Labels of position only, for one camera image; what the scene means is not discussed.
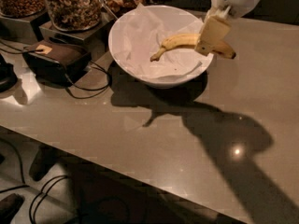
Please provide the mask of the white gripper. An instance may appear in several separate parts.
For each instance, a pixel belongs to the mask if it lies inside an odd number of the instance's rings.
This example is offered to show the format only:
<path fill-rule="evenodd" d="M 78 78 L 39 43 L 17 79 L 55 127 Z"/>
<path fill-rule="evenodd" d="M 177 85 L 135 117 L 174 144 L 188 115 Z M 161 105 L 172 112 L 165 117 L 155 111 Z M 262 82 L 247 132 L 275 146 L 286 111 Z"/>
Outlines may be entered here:
<path fill-rule="evenodd" d="M 218 11 L 228 11 L 232 18 L 241 18 L 251 12 L 261 0 L 211 0 L 195 51 L 207 56 L 231 30 L 227 20 L 219 18 Z"/>

